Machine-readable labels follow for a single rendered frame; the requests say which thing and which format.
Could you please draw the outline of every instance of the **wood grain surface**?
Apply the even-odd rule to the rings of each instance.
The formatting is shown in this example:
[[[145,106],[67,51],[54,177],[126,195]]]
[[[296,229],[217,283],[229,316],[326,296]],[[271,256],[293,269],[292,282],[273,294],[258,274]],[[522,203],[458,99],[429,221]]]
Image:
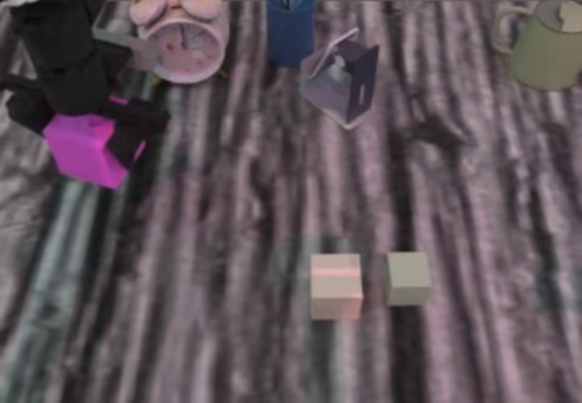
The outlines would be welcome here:
[[[346,132],[269,66],[263,6],[231,4],[226,80],[125,76],[172,121],[116,192],[3,107],[0,402],[580,402],[582,90],[510,78],[500,5],[322,4],[320,46],[381,47]],[[126,10],[99,24],[130,33]],[[0,37],[32,74],[5,10]],[[394,250],[426,252],[426,306],[383,306]],[[362,256],[363,316],[312,324],[308,257],[334,252]]]

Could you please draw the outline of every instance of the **pink block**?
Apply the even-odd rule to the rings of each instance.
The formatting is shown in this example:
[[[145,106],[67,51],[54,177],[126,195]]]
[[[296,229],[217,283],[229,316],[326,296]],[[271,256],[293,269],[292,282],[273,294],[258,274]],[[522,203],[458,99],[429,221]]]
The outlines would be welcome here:
[[[116,189],[127,176],[127,170],[106,148],[114,131],[115,122],[102,116],[56,115],[43,134],[62,174]],[[135,160],[145,148],[146,143],[142,142]]]

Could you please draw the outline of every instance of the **cube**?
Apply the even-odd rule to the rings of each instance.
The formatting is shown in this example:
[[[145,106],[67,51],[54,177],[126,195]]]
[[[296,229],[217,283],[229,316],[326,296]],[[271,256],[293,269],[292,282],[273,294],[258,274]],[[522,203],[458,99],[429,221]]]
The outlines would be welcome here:
[[[425,253],[389,253],[386,301],[389,306],[421,306],[430,294],[430,271]]]
[[[102,116],[55,115],[43,135],[62,174],[115,189],[127,170],[106,148],[114,131],[115,122]],[[142,143],[135,158],[144,148]]]
[[[360,256],[311,256],[311,319],[359,319],[364,298]]]

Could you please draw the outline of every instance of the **alarm clock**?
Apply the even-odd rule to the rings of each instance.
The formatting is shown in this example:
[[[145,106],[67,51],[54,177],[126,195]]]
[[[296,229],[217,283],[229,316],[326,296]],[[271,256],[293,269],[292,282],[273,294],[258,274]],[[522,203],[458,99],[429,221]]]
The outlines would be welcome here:
[[[132,0],[129,17],[157,50],[152,71],[160,78],[188,85],[222,66],[230,35],[223,0]]]

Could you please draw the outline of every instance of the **gray box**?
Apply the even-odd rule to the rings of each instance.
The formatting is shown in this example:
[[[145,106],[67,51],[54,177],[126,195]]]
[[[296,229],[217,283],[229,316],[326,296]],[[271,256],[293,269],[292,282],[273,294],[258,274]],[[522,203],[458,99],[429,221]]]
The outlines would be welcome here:
[[[428,300],[430,288],[425,253],[388,253],[386,301],[389,306],[422,306]]]

